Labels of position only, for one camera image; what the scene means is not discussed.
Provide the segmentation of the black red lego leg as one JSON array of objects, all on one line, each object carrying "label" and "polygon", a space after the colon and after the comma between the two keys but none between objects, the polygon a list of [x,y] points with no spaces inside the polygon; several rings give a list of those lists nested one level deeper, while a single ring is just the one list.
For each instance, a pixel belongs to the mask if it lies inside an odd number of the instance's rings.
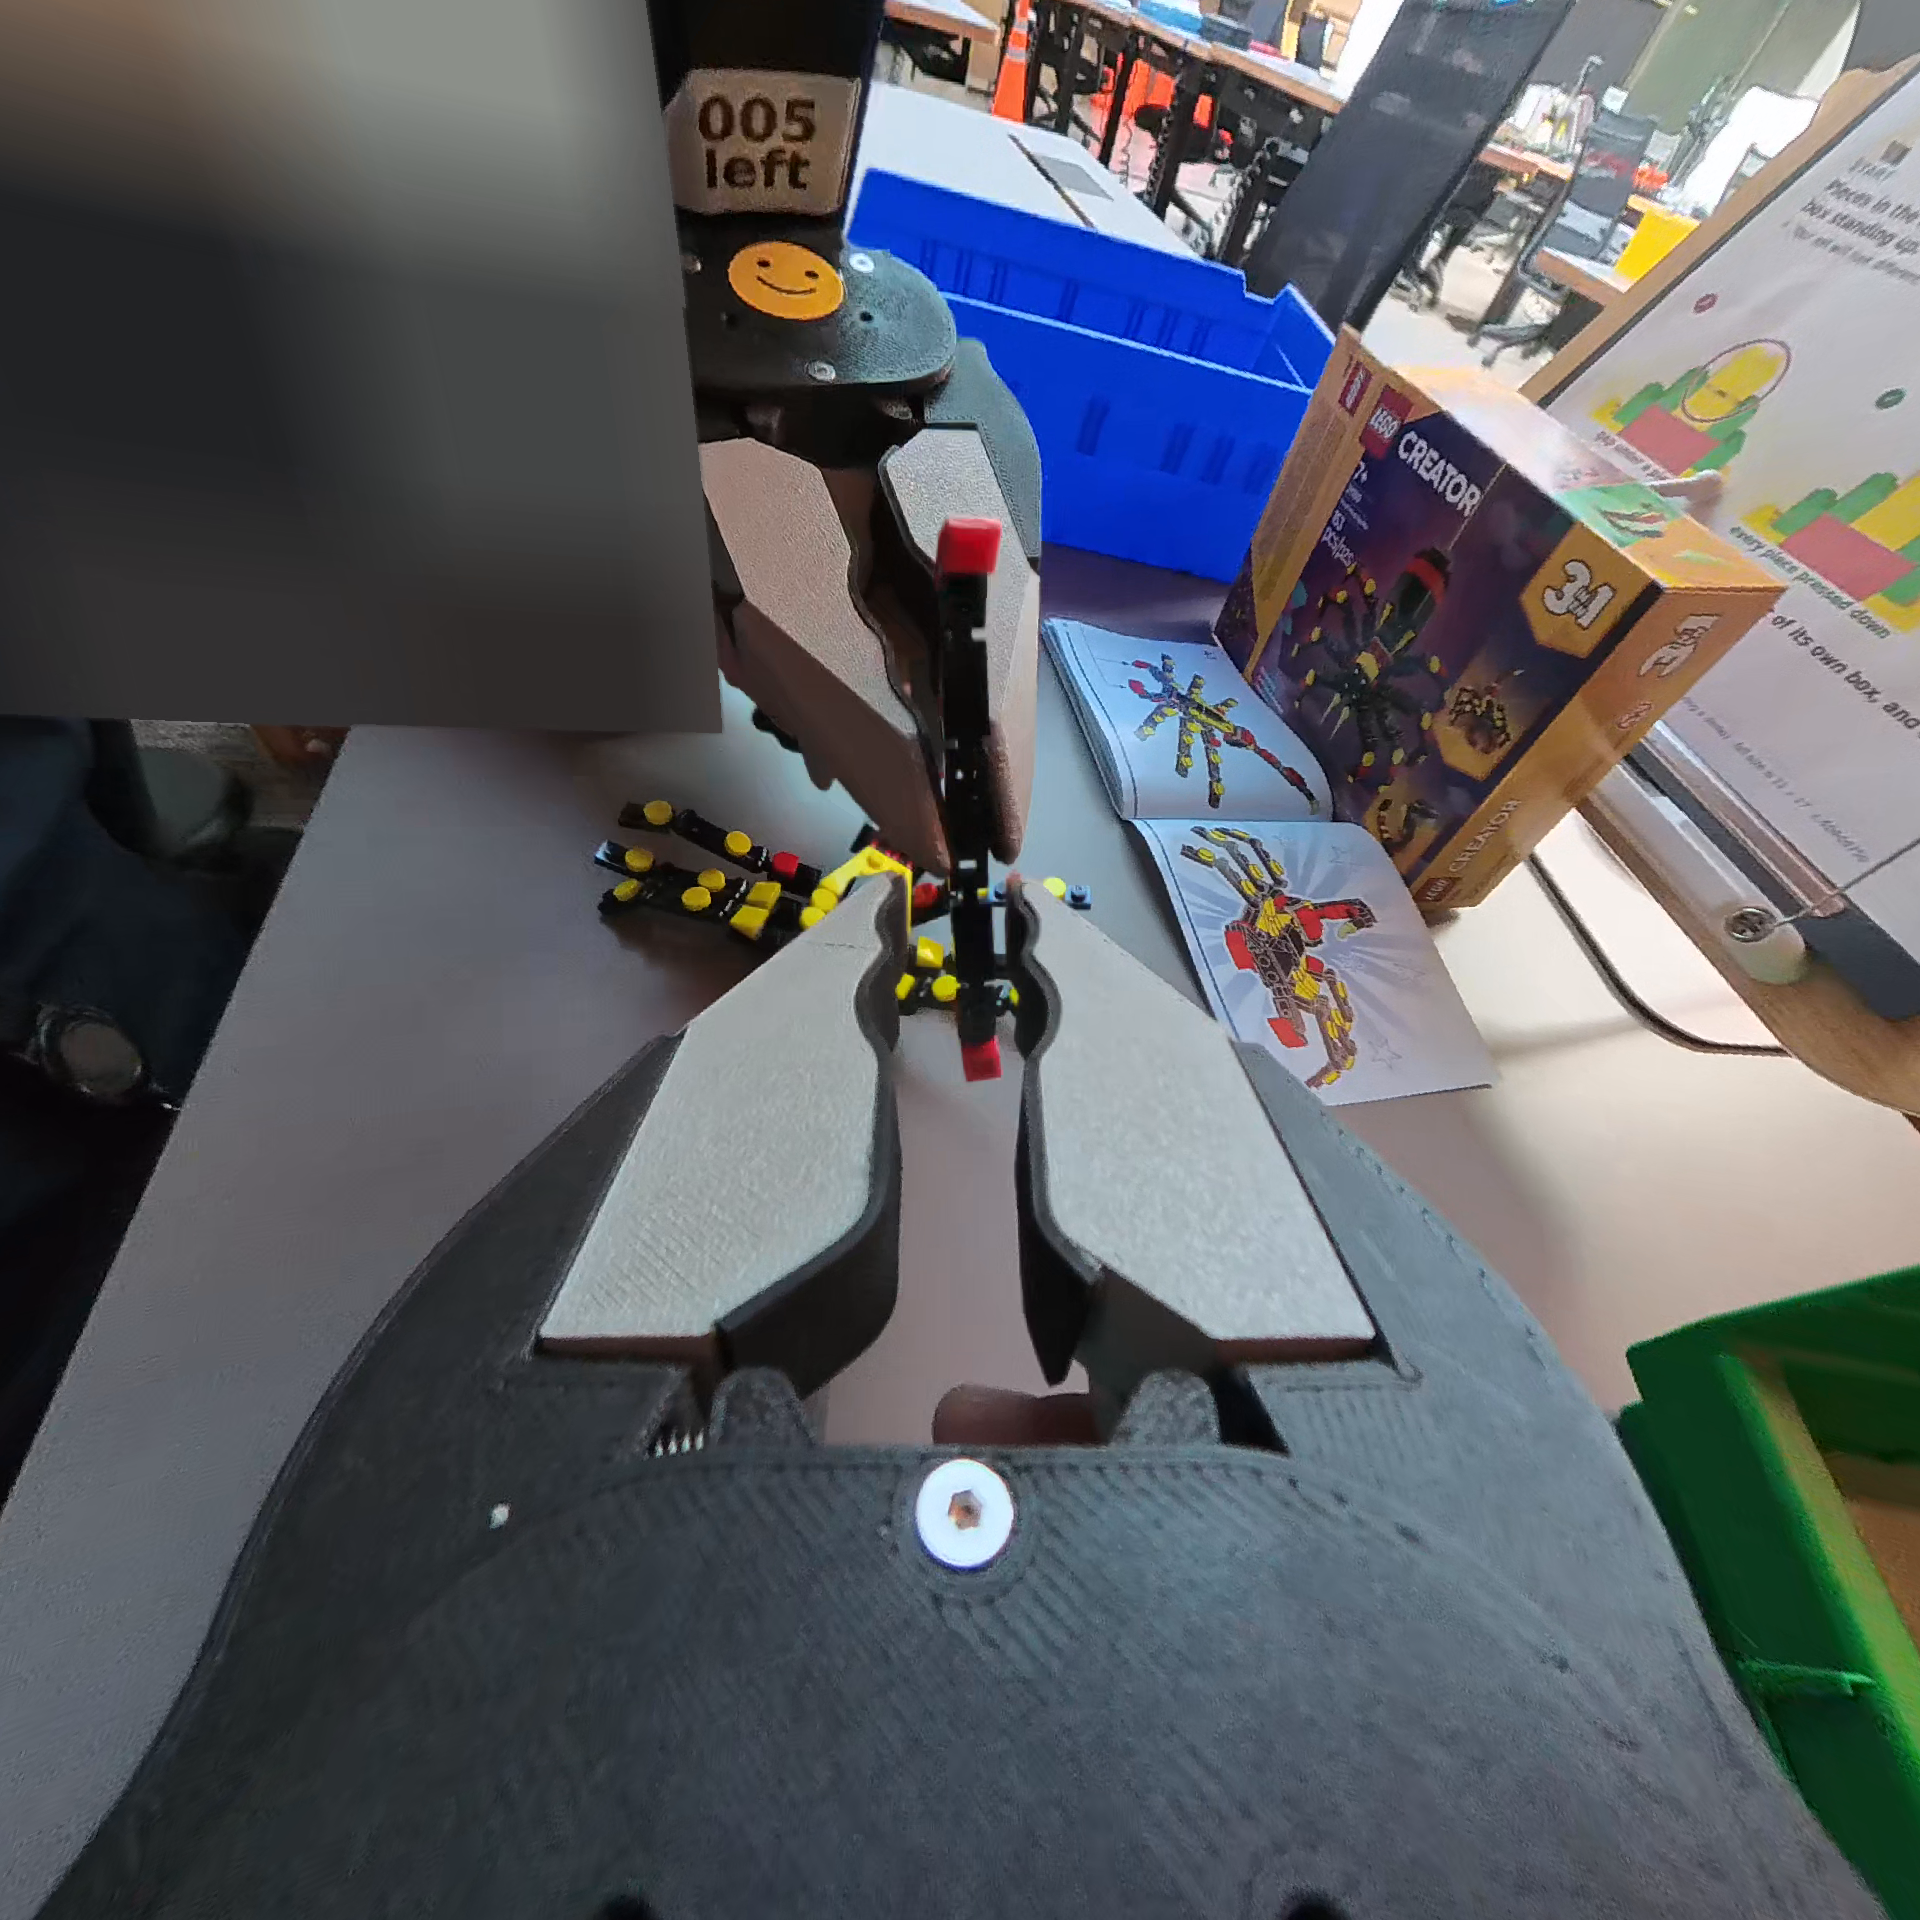
[{"label": "black red lego leg", "polygon": [[968,1082],[1002,1079],[997,1010],[997,890],[986,890],[986,576],[1002,518],[960,513],[937,525],[937,722],[945,722],[945,843],[951,843],[951,966],[960,966],[960,1049]]}]

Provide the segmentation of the black mesh office chair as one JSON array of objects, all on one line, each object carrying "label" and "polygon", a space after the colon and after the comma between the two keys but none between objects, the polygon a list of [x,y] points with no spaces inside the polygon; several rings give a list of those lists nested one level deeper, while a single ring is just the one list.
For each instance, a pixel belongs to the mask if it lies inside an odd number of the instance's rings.
[{"label": "black mesh office chair", "polygon": [[1530,89],[1572,0],[1407,0],[1330,131],[1276,203],[1244,276],[1361,328]]}]

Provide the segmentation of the lego set box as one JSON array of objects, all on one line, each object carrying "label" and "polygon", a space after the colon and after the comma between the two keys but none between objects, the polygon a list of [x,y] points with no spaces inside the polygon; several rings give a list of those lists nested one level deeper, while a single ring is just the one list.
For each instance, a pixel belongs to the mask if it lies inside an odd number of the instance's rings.
[{"label": "lego set box", "polygon": [[1773,600],[1773,573],[1513,384],[1339,328],[1212,636],[1436,916]]}]

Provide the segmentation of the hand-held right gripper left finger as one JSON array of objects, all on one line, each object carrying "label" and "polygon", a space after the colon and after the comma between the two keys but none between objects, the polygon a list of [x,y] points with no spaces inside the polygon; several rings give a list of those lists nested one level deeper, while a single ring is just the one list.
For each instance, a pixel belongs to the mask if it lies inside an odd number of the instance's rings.
[{"label": "hand-held right gripper left finger", "polygon": [[872,1348],[899,1298],[899,966],[904,883],[872,877],[664,1045],[542,1353],[825,1397]]}]

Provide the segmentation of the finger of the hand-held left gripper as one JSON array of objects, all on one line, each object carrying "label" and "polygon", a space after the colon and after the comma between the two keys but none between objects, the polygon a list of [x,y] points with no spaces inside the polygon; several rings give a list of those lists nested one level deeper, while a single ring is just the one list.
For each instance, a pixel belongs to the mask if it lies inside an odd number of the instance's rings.
[{"label": "finger of the hand-held left gripper", "polygon": [[928,424],[882,453],[882,502],[930,576],[945,518],[1002,518],[986,576],[986,847],[1002,871],[1018,864],[1042,750],[1042,557],[1018,546],[1015,494],[997,472],[979,424]]},{"label": "finger of the hand-held left gripper", "polygon": [[798,742],[816,784],[842,784],[890,847],[945,877],[951,843],[928,738],[890,680],[882,629],[854,600],[854,552],[830,472],[795,447],[706,442],[706,502],[740,600],[730,680]]}]

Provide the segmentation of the lego instruction booklet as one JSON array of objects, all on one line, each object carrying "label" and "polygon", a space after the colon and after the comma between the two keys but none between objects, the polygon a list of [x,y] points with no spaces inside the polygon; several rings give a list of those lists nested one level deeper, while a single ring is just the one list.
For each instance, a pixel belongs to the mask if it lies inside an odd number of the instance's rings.
[{"label": "lego instruction booklet", "polygon": [[1042,619],[1212,1015],[1322,1101],[1490,1087],[1494,1059],[1389,847],[1215,642]]}]

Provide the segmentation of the grey office chair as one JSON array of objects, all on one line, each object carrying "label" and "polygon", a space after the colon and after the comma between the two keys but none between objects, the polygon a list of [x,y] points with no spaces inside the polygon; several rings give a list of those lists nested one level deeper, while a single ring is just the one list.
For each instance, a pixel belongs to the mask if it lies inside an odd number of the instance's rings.
[{"label": "grey office chair", "polygon": [[1470,328],[1470,343],[1490,343],[1485,366],[1494,366],[1505,349],[1563,349],[1597,317],[1597,298],[1551,288],[1541,253],[1572,253],[1581,263],[1611,262],[1656,131],[1660,119],[1646,117],[1597,106],[1572,157],[1572,183],[1560,183],[1547,218],[1530,230],[1524,262],[1507,263],[1494,302]]}]

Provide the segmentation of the wooden framed instruction board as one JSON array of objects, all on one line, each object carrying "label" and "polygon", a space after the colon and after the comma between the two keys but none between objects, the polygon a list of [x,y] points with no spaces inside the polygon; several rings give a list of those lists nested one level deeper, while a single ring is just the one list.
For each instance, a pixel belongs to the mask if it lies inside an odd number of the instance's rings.
[{"label": "wooden framed instruction board", "polygon": [[1920,1117],[1920,80],[1810,129],[1530,377],[1779,600],[1587,824],[1816,1079]]}]

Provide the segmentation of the blue plastic bin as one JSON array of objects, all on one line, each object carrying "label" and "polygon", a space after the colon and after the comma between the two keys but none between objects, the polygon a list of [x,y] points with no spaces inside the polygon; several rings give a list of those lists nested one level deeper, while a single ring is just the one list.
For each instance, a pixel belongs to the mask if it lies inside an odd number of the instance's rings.
[{"label": "blue plastic bin", "polygon": [[918,263],[1018,398],[1048,546],[1229,580],[1330,358],[1288,288],[866,171],[850,238]]}]

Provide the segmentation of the background work tables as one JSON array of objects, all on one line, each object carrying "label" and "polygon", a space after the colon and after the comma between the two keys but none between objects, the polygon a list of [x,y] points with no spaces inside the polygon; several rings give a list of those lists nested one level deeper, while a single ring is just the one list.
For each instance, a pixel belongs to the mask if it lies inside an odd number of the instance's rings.
[{"label": "background work tables", "polygon": [[[1349,100],[1354,0],[1042,0],[1033,119],[1074,140],[1095,183],[1222,263],[1244,263],[1330,117]],[[1002,0],[890,0],[882,68],[986,106]]]}]

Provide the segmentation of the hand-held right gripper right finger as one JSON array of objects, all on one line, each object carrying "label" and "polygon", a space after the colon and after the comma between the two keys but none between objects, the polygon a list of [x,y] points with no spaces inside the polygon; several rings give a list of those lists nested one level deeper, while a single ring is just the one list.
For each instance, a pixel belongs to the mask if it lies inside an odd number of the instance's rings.
[{"label": "hand-held right gripper right finger", "polygon": [[1236,1036],[1166,977],[1011,883],[1018,1036],[1018,1309],[1048,1382],[1089,1373],[1116,1441],[1156,1373],[1276,1445],[1267,1364],[1349,1364],[1375,1309],[1330,1240]]}]

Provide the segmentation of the green plastic bin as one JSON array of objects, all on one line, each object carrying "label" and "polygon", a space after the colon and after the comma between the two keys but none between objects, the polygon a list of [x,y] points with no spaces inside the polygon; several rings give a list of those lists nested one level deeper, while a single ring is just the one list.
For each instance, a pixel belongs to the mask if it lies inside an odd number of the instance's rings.
[{"label": "green plastic bin", "polygon": [[1920,1276],[1628,1348],[1619,1431],[1773,1761],[1920,1912]]}]

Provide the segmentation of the black yellow lego spider assembly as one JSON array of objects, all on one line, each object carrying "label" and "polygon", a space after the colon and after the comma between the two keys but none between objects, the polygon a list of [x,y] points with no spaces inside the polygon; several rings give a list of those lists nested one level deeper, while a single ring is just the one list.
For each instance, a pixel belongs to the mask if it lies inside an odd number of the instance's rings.
[{"label": "black yellow lego spider assembly", "polygon": [[600,843],[597,871],[600,916],[659,913],[684,922],[721,922],[747,949],[789,949],[798,934],[825,922],[862,883],[904,883],[904,972],[891,985],[899,1015],[945,1010],[960,1015],[960,942],[930,938],[951,916],[951,883],[899,864],[872,829],[838,871],[816,871],[795,847],[767,847],[747,829],[647,796],[619,802],[629,843]]}]

